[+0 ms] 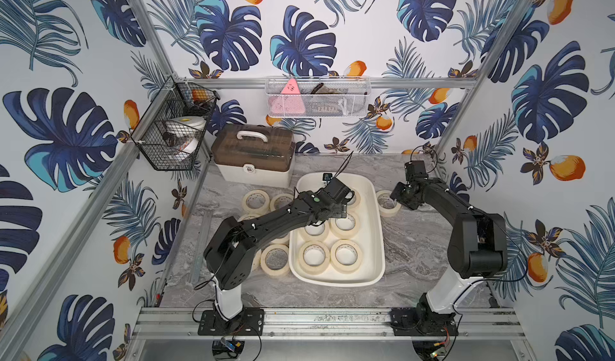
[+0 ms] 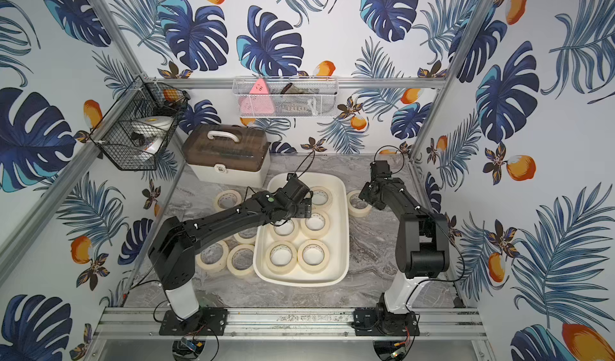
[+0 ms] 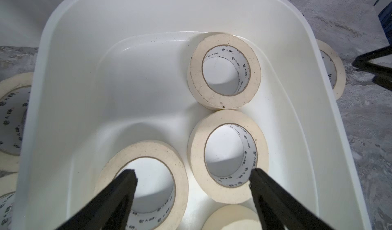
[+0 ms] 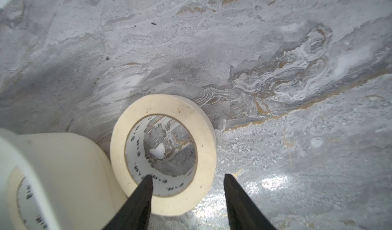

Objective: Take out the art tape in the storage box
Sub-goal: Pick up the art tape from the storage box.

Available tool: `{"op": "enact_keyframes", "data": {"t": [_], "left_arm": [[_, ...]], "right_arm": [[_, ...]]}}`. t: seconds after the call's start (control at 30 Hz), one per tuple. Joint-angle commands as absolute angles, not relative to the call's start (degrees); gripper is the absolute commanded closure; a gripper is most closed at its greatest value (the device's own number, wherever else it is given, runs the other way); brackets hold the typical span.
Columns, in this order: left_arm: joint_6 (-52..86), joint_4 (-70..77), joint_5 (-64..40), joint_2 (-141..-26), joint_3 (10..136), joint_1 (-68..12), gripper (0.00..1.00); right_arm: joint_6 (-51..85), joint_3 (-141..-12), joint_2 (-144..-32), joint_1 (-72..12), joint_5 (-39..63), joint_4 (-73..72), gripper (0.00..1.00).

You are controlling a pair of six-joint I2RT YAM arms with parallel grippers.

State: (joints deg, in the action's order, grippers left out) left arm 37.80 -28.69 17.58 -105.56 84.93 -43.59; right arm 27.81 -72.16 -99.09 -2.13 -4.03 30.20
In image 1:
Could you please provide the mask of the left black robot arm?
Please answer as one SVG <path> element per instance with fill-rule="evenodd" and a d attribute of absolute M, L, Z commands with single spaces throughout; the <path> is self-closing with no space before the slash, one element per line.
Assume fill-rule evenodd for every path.
<path fill-rule="evenodd" d="M 243 311 L 241 284 L 250 276 L 258 250 L 273 240 L 330 218 L 344 218 L 354 191 L 338 178 L 331 178 L 318 191 L 302 191 L 286 206 L 261 217 L 222 221 L 203 252 L 215 287 L 218 316 L 229 321 Z"/>

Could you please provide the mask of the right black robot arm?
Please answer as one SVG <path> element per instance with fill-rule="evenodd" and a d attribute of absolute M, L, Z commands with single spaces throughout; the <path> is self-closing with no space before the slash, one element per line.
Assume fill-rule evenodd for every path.
<path fill-rule="evenodd" d="M 444 181 L 430 177 L 424 162 L 405 163 L 405 181 L 397 183 L 390 199 L 410 210 L 429 205 L 452 227 L 445 274 L 420 299 L 425 313 L 451 316 L 466 294 L 506 270 L 504 218 L 474 207 Z"/>

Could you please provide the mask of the white plastic storage tray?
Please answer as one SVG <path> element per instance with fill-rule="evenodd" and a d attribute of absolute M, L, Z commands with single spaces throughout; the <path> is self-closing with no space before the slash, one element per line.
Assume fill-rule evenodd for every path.
<path fill-rule="evenodd" d="M 290 233 L 289 266 L 303 282 L 328 287 L 367 287 L 385 271 L 384 234 L 376 190 L 361 175 L 342 174 L 352 191 L 344 218 Z"/>

